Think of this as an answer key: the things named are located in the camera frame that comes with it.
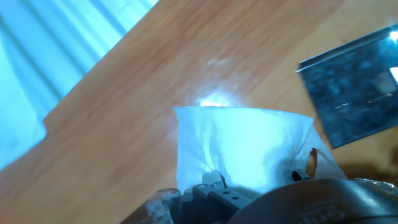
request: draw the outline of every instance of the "wooden table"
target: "wooden table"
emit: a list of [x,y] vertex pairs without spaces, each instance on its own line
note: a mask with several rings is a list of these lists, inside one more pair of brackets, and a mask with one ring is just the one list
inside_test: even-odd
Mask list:
[[[0,173],[0,223],[118,223],[175,187],[173,106],[217,96],[316,118],[297,64],[397,11],[396,0],[160,0],[47,116],[47,138]],[[397,135],[332,154],[350,177],[397,180]]]

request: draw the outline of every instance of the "dark object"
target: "dark object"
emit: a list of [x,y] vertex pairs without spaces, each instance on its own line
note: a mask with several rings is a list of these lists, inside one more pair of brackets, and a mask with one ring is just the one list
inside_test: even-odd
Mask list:
[[160,211],[167,211],[167,214],[171,215],[159,216],[163,213],[160,212],[140,222],[133,218],[134,215],[130,215],[122,223],[383,224],[398,222],[397,188],[389,183],[366,179],[302,180],[266,193],[254,201],[233,189],[224,187],[223,183],[219,182],[197,185],[182,196],[174,197],[175,193],[167,195],[173,197],[161,196],[161,200],[157,202],[167,207]]
[[397,222],[398,198],[371,184],[309,180],[264,194],[228,224]]
[[397,40],[396,24],[300,63],[334,148],[398,124]]

